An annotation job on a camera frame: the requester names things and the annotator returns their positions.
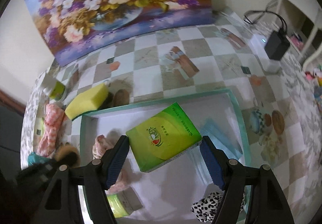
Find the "pink white zigzag cloth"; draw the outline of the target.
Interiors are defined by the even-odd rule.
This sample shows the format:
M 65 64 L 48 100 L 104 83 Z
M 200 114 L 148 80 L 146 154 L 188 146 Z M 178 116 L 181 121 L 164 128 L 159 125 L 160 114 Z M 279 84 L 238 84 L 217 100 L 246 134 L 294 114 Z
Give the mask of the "pink white zigzag cloth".
M 37 148 L 37 154 L 39 156 L 48 158 L 55 151 L 57 136 L 64 116 L 64 110 L 56 104 L 50 103 L 46 105 L 44 134 Z

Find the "checkered patterned tablecloth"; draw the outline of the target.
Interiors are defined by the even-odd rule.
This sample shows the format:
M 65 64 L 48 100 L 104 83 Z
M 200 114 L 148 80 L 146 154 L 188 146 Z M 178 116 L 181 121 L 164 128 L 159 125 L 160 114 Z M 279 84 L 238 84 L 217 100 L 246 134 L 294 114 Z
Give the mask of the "checkered patterned tablecloth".
M 250 31 L 236 14 L 222 12 L 211 25 L 135 36 L 63 67 L 53 61 L 47 72 L 64 84 L 75 70 L 79 72 L 67 100 L 104 81 L 110 83 L 112 92 L 126 90 L 131 103 L 228 88 L 244 118 L 261 105 L 281 112 L 285 122 L 289 93 L 283 89 L 281 69 L 265 72 L 249 47 L 250 38 Z M 290 169 L 285 128 L 281 135 L 247 133 L 252 161 L 272 164 L 284 192 Z

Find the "white tray with green rim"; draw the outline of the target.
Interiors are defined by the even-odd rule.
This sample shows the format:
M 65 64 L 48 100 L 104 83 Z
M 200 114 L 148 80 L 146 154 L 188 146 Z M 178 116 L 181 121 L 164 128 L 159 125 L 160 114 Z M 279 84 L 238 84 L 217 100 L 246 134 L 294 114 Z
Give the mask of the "white tray with green rim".
M 231 90 L 125 105 L 82 116 L 80 154 L 92 158 L 97 136 L 130 139 L 124 163 L 133 212 L 118 223 L 196 223 L 191 205 L 216 191 L 200 154 L 203 136 L 229 158 L 251 164 L 246 127 Z

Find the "white green pill bottle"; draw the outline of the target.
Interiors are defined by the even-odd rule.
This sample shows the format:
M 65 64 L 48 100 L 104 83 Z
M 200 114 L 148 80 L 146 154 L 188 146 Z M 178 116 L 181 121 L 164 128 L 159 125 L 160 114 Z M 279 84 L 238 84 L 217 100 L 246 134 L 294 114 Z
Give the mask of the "white green pill bottle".
M 63 101 L 67 96 L 66 86 L 49 74 L 45 74 L 40 87 L 51 100 Z

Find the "white power strip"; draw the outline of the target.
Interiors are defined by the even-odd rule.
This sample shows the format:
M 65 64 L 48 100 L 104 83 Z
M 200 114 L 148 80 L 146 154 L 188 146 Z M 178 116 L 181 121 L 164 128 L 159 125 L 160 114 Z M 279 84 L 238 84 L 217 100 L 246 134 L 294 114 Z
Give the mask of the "white power strip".
M 249 47 L 253 53 L 258 57 L 259 62 L 265 72 L 278 73 L 281 68 L 280 61 L 271 60 L 264 47 L 266 46 L 267 39 L 261 34 L 253 34 L 249 39 Z

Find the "black power adapter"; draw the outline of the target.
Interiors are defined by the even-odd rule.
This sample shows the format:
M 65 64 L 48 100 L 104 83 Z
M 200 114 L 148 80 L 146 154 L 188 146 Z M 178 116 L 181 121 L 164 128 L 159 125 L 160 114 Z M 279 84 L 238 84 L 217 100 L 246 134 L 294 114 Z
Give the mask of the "black power adapter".
M 280 61 L 290 47 L 290 42 L 287 39 L 285 32 L 273 31 L 268 38 L 264 50 L 271 60 Z

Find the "green tissue pack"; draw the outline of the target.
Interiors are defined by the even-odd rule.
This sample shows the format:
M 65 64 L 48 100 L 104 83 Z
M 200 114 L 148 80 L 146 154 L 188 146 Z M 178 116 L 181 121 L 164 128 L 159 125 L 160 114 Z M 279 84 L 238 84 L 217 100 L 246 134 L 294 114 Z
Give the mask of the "green tissue pack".
M 165 165 L 202 140 L 177 102 L 128 130 L 126 135 L 137 165 L 144 173 Z
M 116 218 L 130 216 L 133 212 L 143 208 L 143 204 L 132 187 L 107 195 L 107 200 Z

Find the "floral painting canvas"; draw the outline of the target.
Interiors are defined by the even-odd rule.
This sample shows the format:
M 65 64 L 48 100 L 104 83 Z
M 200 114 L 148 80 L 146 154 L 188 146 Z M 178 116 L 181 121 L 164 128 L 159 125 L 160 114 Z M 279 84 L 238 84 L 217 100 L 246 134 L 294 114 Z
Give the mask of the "floral painting canvas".
M 162 29 L 209 24 L 211 0 L 25 0 L 58 64 Z

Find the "teal plastic box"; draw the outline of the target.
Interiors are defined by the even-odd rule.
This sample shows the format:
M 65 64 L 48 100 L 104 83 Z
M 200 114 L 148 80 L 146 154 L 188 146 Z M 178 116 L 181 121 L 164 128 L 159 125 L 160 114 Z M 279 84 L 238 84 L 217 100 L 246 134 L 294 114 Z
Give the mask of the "teal plastic box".
M 33 165 L 47 163 L 50 160 L 51 160 L 50 158 L 46 158 L 36 154 L 35 152 L 32 152 L 31 154 L 29 154 L 27 158 L 27 163 L 28 163 L 28 166 L 33 166 Z

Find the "white shelf frame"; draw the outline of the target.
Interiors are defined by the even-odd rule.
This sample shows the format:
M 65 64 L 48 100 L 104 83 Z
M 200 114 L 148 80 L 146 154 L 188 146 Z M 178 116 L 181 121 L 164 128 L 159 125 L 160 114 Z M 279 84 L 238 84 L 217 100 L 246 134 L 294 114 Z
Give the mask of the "white shelf frame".
M 278 0 L 276 12 L 280 13 L 282 3 L 286 2 L 288 9 L 295 10 L 291 14 L 294 23 L 293 31 L 303 38 L 302 49 L 295 46 L 297 60 L 304 71 L 312 68 L 312 62 L 321 56 L 321 42 L 313 46 L 316 35 L 321 31 L 321 6 L 317 0 Z

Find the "green yellow scouring sponge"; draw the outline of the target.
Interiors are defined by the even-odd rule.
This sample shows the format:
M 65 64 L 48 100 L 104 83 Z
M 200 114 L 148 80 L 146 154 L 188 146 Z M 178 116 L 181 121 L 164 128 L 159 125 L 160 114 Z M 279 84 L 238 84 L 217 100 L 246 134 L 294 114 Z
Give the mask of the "green yellow scouring sponge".
M 114 95 L 109 91 L 108 83 L 104 82 L 78 94 L 66 107 L 65 115 L 70 119 L 84 113 L 107 108 Z

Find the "black white spotted cloth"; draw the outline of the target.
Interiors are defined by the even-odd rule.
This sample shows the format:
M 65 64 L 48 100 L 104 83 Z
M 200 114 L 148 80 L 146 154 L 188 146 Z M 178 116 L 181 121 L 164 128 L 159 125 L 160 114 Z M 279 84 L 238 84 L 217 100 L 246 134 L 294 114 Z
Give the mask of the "black white spotted cloth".
M 201 223 L 212 222 L 222 202 L 223 194 L 211 192 L 208 196 L 192 204 L 190 211 Z

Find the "pink floral cloth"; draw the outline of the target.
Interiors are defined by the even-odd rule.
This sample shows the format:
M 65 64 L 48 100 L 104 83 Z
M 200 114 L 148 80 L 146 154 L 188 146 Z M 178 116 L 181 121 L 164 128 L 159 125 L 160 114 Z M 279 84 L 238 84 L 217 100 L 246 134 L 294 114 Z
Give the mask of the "pink floral cloth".
M 129 182 L 124 163 L 129 152 L 129 141 L 122 136 L 116 143 L 104 135 L 96 137 L 92 147 L 94 159 L 102 160 L 103 184 L 107 195 L 114 195 L 128 188 Z

